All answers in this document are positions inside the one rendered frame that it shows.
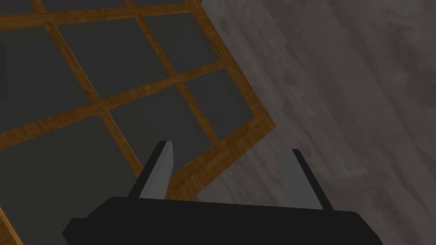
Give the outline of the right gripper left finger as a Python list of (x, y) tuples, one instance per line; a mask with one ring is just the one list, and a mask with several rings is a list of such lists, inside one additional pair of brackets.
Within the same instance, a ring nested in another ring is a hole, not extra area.
[(165, 199), (173, 167), (173, 142), (160, 141), (135, 181), (128, 197)]

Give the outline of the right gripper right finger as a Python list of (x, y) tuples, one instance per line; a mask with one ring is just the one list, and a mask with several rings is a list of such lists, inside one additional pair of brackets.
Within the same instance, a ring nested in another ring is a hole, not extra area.
[(334, 210), (298, 149), (288, 150), (283, 155), (281, 163), (282, 180), (288, 207)]

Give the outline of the wooden glass-paned door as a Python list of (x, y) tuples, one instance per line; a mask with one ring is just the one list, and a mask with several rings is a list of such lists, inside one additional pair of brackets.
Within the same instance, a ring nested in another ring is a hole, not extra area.
[(199, 0), (0, 0), (0, 245), (66, 245), (161, 140), (189, 200), (274, 127)]

